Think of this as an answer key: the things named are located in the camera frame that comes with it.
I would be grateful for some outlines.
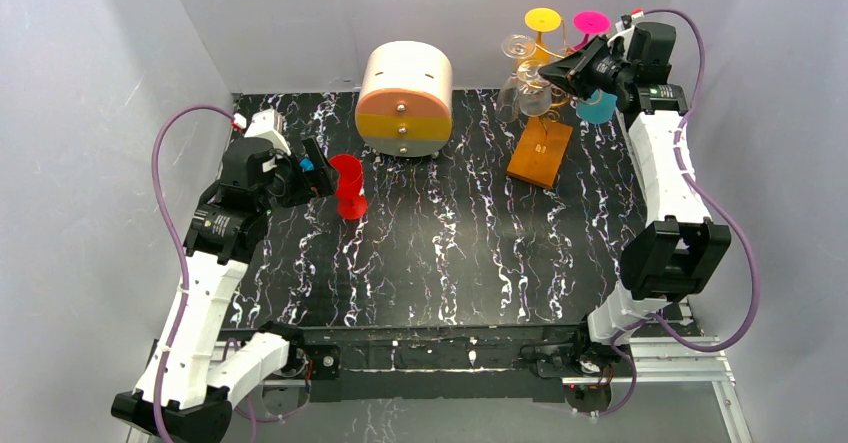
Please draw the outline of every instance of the white wall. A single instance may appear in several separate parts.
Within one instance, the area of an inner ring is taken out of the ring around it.
[[[510,65],[501,41],[527,33],[528,9],[560,11],[573,44],[582,34],[571,18],[581,10],[617,17],[669,1],[182,0],[227,87],[243,93],[351,90],[371,51],[398,39],[444,51],[457,88],[500,88]]]
[[[0,28],[0,433],[123,441],[112,398],[141,374],[179,275],[151,144],[177,109],[232,99],[179,0],[0,0]],[[177,126],[162,167],[184,229],[228,125]]]
[[[673,0],[707,42],[700,114],[690,126],[698,179],[738,218],[759,252],[763,296],[729,351],[756,441],[844,441],[848,383],[848,0]],[[673,77],[696,71],[691,37]],[[748,306],[736,244],[696,316],[727,337]]]

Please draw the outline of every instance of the red cup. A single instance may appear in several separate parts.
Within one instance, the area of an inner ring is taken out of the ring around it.
[[[330,158],[330,165],[339,172],[336,210],[346,220],[358,220],[368,208],[365,197],[359,194],[364,183],[362,163],[353,155],[341,154]]]

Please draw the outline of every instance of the black marble table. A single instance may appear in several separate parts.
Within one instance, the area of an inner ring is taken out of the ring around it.
[[[644,226],[638,182],[617,126],[574,127],[545,191],[506,176],[524,127],[494,118],[496,92],[456,91],[437,159],[377,155],[356,132],[356,94],[245,95],[237,111],[275,108],[285,136],[317,137],[365,169],[368,211],[342,220],[334,197],[272,216],[225,327],[576,323],[612,291],[623,245]]]

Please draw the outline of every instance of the wooden block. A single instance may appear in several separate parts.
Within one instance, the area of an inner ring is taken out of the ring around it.
[[[545,124],[548,126],[547,132],[538,117],[530,117],[509,161],[506,174],[551,189],[565,156],[568,140],[571,139],[571,127],[548,119]]]

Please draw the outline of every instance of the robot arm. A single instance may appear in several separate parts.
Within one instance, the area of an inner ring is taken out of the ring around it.
[[[298,157],[280,133],[274,110],[257,113],[244,138],[223,156],[220,178],[201,196],[185,239],[188,305],[162,383],[163,416],[175,441],[220,441],[233,408],[274,371],[296,362],[300,330],[269,323],[227,361],[210,370],[212,352],[227,306],[247,272],[256,245],[265,239],[272,209],[307,203],[335,192],[335,175],[312,138]],[[178,287],[159,345],[131,392],[121,393],[112,415],[150,434],[153,390],[162,342],[171,331],[182,298]]]
[[[673,26],[622,17],[618,33],[598,36],[581,50],[543,67],[540,74],[565,92],[589,98],[596,90],[617,96],[616,116],[648,207],[646,228],[621,255],[621,278],[603,304],[584,318],[571,357],[590,372],[618,361],[607,345],[629,342],[635,330],[613,335],[648,313],[703,290],[727,248],[730,230],[710,213],[686,181],[675,146],[694,178],[685,130],[689,111],[683,89],[667,83]],[[675,135],[683,131],[675,145]]]

